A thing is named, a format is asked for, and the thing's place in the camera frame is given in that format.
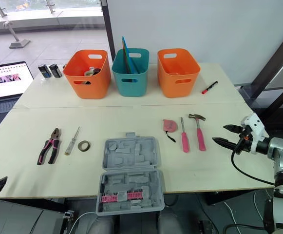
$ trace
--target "laptop screen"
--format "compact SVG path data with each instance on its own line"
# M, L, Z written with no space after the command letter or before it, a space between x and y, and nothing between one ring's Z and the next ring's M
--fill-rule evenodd
M0 98L23 94L32 81L25 62L0 65Z

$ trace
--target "laptop keyboard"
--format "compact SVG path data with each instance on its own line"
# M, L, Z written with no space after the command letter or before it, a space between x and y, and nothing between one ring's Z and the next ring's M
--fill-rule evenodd
M13 108L16 102L17 100L1 102L0 103L0 114L9 112Z

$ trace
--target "pliers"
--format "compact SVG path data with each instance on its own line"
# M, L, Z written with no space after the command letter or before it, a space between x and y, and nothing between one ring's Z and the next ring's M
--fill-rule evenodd
M53 146L53 151L52 151L52 155L51 155L48 163L49 164L53 164L54 163L54 160L55 160L56 155L57 155L57 149L58 149L58 146L59 146L59 135L60 135L59 128L55 128L55 130L51 134L49 140L47 140L45 142L45 146L44 146L44 148L42 149L42 151L39 154L38 165L43 164L43 159L44 159L45 153L48 151L48 149L51 146Z

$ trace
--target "red marker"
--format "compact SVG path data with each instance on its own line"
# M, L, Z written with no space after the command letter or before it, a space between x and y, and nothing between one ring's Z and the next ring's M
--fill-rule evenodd
M218 81L215 81L214 83L212 83L211 86L209 86L206 90L202 91L202 94L205 94L208 90L210 90L212 87L214 87L215 84L218 84Z

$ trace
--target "plastic storage bin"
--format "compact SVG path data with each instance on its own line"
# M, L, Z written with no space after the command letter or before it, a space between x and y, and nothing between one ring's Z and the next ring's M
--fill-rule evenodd
M200 67L185 49L164 49L157 53L157 76L166 97L188 96Z
M126 73L123 49L117 52L112 71L118 91L122 96L140 97L147 91L149 51L146 49L129 48L129 52L139 74Z
M97 215L161 211L164 197L157 165L155 138L136 137L106 141L96 204Z
M100 68L101 71L91 77L84 76L90 67ZM104 50L77 51L63 73L80 98L104 98L111 80L108 53Z

